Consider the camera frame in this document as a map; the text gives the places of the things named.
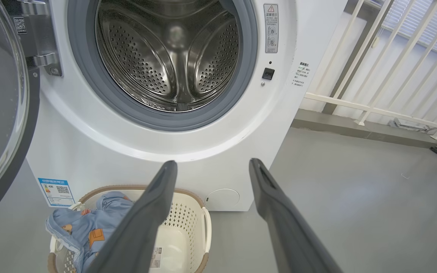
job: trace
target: wicker rim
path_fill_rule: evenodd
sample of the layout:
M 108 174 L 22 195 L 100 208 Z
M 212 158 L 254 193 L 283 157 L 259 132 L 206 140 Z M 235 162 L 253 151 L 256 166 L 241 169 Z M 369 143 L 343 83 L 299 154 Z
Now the wicker rim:
M 145 185 L 108 185 L 108 186 L 96 188 L 95 190 L 90 191 L 89 193 L 82 196 L 80 198 L 79 202 L 84 204 L 92 196 L 94 196 L 98 193 L 104 192 L 104 191 L 108 191 L 108 190 L 145 190 L 146 187 L 147 186 L 145 186 Z M 174 192 L 189 195 L 189 196 L 193 197 L 193 199 L 195 199 L 198 202 L 200 207 L 205 207 L 205 204 L 200 199 L 200 197 L 189 190 L 182 190 L 180 188 L 176 188 Z M 57 259 L 57 256 L 55 253 L 50 253 L 48 255 L 47 268 L 48 268 L 49 273 L 58 273 L 56 259 Z M 208 252 L 206 252 L 203 255 L 203 258 L 201 259 L 201 263 L 198 266 L 198 268 L 196 269 L 195 273 L 202 273 L 203 270 L 205 269 L 207 262 L 208 262 Z

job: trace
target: warning sticker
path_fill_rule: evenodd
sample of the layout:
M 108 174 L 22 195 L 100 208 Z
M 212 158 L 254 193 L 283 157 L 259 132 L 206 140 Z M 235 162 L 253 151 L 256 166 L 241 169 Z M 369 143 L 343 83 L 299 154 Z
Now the warning sticker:
M 75 204 L 70 186 L 66 180 L 38 178 L 38 181 L 49 206 L 71 206 Z
M 264 4 L 266 18 L 266 53 L 278 52 L 279 13 L 277 4 Z
M 161 251 L 162 247 L 155 247 L 151 256 L 151 265 L 149 268 L 160 268 L 161 266 Z

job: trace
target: door hinge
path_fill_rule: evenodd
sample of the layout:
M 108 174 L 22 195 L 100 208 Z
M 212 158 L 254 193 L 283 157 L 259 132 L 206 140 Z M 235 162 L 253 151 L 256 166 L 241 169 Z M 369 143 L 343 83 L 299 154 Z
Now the door hinge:
M 19 35 L 26 62 L 62 76 L 49 0 L 9 0 L 5 7 Z

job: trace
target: white wall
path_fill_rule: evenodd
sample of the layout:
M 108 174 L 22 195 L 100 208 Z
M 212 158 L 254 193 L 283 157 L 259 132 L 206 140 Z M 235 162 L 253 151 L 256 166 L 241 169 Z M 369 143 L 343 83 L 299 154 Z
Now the white wall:
M 347 37 L 344 45 L 340 49 L 338 56 L 335 59 L 335 62 L 333 63 L 332 67 L 329 69 L 328 73 L 326 74 L 324 83 L 319 87 L 319 81 L 321 79 L 321 76 L 323 75 L 326 66 L 328 65 L 328 62 L 330 58 L 332 57 L 332 54 L 335 50 L 335 47 L 338 45 L 338 42 L 341 38 L 341 35 L 343 31 L 346 28 L 347 22 L 350 19 L 350 14 L 343 13 L 342 17 L 340 19 L 340 22 L 333 34 L 333 37 L 330 41 L 330 44 L 328 46 L 328 52 L 324 55 L 319 68 L 317 72 L 315 73 L 310 88 L 308 89 L 308 92 L 315 93 L 318 95 L 325 95 L 329 96 L 336 81 L 338 80 L 340 73 L 343 70 L 343 67 L 345 66 L 348 57 L 350 56 L 351 52 L 354 49 L 354 46 L 362 32 L 363 27 L 366 24 L 366 21 L 357 18 L 354 21 L 354 25 L 352 26 L 351 32 L 349 36 Z M 343 100 L 352 101 L 355 93 L 357 92 L 358 88 L 364 81 L 366 75 L 369 73 L 369 70 L 371 69 L 372 65 L 374 64 L 375 60 L 377 59 L 378 55 L 380 54 L 382 48 L 385 45 L 385 42 L 387 41 L 388 37 L 390 36 L 390 31 L 384 30 L 380 36 L 380 41 L 378 45 L 373 49 L 369 48 L 369 51 L 367 52 L 362 64 L 360 65 L 357 73 L 355 74 L 352 82 L 350 83 L 348 89 L 345 92 L 345 95 L 343 95 Z M 374 93 L 376 92 L 378 86 L 383 81 L 385 75 L 388 73 L 389 69 L 392 67 L 394 62 L 396 61 L 397 57 L 401 53 L 402 49 L 406 46 L 407 39 L 402 38 L 400 36 L 397 36 L 386 57 L 383 61 L 378 65 L 376 71 L 371 76 L 371 79 L 368 81 L 366 88 L 362 90 L 361 96 L 359 97 L 359 103 L 361 104 L 368 104 Z M 391 98 L 394 96 L 394 94 L 397 92 L 399 87 L 402 85 L 404 80 L 406 79 L 409 72 L 411 72 L 411 69 L 415 66 L 415 64 L 420 59 L 421 55 L 425 51 L 425 47 L 422 47 L 421 45 L 416 45 L 414 49 L 411 51 L 411 54 L 409 54 L 408 59 L 406 62 L 404 62 L 403 66 L 399 69 L 399 72 L 394 77 L 392 83 L 390 84 L 390 88 L 385 92 L 384 96 L 381 98 L 381 100 L 378 102 L 377 107 L 386 109 L 387 104 L 390 102 Z M 402 105 L 405 104 L 411 93 L 415 90 L 418 83 L 426 76 L 427 71 L 433 66 L 434 62 L 437 60 L 437 53 L 436 52 L 430 52 L 428 56 L 426 57 L 423 65 L 421 68 L 416 72 L 416 74 L 411 79 L 410 83 L 407 85 L 406 89 L 402 93 L 402 95 L 398 98 L 397 102 L 393 105 L 392 109 L 394 112 L 399 112 L 406 115 L 411 115 L 416 108 L 416 106 L 419 104 L 419 102 L 430 92 L 431 88 L 434 86 L 434 84 L 437 81 L 437 70 L 434 72 L 432 78 L 427 82 L 425 87 L 420 90 L 419 95 L 413 100 L 411 105 L 407 108 L 402 110 Z M 428 110 L 429 107 L 431 107 L 431 104 L 436 100 L 437 98 L 437 89 L 436 89 L 436 95 L 432 99 L 431 102 L 428 102 L 426 107 L 424 107 L 420 111 L 420 116 L 416 116 L 417 118 L 421 118 Z M 300 105 L 301 109 L 306 110 L 312 110 L 321 112 L 323 110 L 325 103 L 324 102 L 318 102 L 316 100 L 309 100 L 304 99 Z M 434 106 L 435 111 L 432 115 L 426 116 L 425 119 L 434 121 L 437 118 L 437 105 Z M 352 119 L 357 119 L 358 116 L 361 114 L 360 110 L 351 109 L 348 107 L 340 107 L 338 106 L 335 109 L 334 115 L 338 116 L 346 116 Z M 379 114 L 371 114 L 367 118 L 368 121 L 377 122 L 377 123 L 383 123 L 387 124 L 389 120 L 391 120 L 391 117 L 388 116 L 382 116 Z

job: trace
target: plastic basket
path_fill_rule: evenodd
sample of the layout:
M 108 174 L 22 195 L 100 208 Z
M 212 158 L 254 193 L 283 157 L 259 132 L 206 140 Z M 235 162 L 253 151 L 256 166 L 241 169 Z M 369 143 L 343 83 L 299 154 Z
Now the plastic basket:
M 72 210 L 94 209 L 102 194 L 118 190 L 136 201 L 145 186 L 109 186 L 87 193 L 80 201 L 69 207 Z M 159 268 L 150 268 L 153 273 L 201 273 L 208 261 L 212 239 L 212 221 L 203 201 L 187 190 L 175 189 L 166 220 L 158 228 L 155 247 L 161 247 Z M 73 252 L 60 244 L 55 237 L 50 240 L 48 257 L 50 273 L 74 273 Z

